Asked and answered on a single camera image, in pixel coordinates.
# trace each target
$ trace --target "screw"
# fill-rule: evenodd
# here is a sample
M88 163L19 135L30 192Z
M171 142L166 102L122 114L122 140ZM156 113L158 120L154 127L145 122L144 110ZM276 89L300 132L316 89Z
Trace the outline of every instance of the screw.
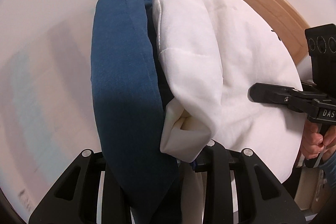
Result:
M244 154L248 157L252 156L253 155L253 151L251 149L245 149L244 150Z
M210 140L210 142L208 142L207 146L214 146L215 142L213 140Z
M82 156L83 157L88 157L88 156L90 156L91 155L91 150L84 150L83 152L82 152Z

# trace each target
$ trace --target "black plastic part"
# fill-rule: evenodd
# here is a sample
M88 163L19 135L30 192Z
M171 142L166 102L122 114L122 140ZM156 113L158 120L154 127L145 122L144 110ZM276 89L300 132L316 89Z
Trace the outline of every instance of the black plastic part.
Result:
M101 224L132 224L130 207L124 192L106 165L104 177Z
M240 223L305 224L303 213L268 167L255 153L247 156L243 151L242 167L235 170Z
M336 52L333 51L332 41L336 40L335 24L327 24L305 30L311 56L313 81L316 88L331 97L336 97Z
M203 150L211 159L207 171L203 224L233 223L231 177L226 149L215 142Z
M106 168L102 153L93 151L87 157L78 155L33 211L29 224L96 223L100 177L105 169L102 224L130 224L130 210L120 186Z
M285 102L285 97L289 95L289 91L294 88L281 85L271 85L263 83L255 83L249 90L249 95L253 102L263 103L263 104L283 104L287 105ZM272 95L280 95L281 98L274 98Z
M317 92L317 91L299 91L299 90L290 90L289 94L301 99L318 99L323 100L328 97L327 94Z
M22 218L16 213L12 205L9 203L4 193L0 189L0 223L5 224L26 224Z
M305 224L303 213L284 186L252 150L249 152L247 156L244 150L226 150L215 142L191 164L195 172L207 172L203 224L233 223L230 170L235 174L239 223Z

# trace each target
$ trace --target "black mount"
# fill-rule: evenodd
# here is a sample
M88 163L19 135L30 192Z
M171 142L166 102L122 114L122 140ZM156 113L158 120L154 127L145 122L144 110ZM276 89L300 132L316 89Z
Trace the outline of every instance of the black mount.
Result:
M63 172L29 218L29 224L96 224L101 172L105 171L102 224L132 224L124 193L101 152L84 150Z
M336 125L336 100L320 92L314 84L302 82L303 91L288 86L255 83L250 88L250 97L254 102L284 105L295 112L304 112L310 122L322 124L323 136L330 125ZM314 167L317 158L305 160L308 168Z
M241 153L213 142L191 163L207 172L204 224L233 224L230 170L234 171L239 223L305 224L305 217L273 173L250 149ZM84 150L32 213L29 224L96 223L100 174L105 171L102 224L131 224L123 191L102 153Z

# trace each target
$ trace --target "folded clothing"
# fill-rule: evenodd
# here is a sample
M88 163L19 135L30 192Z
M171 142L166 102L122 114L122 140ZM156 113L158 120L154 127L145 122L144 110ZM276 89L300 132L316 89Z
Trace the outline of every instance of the folded clothing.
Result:
M161 151L193 161L211 138L253 149L285 181L300 147L305 114L254 103L256 82L302 90L286 47L243 0L153 0L159 60L174 99Z
M151 5L152 0L98 1L91 49L93 108L102 152L136 223L179 224L177 162L160 152L164 112L147 33Z

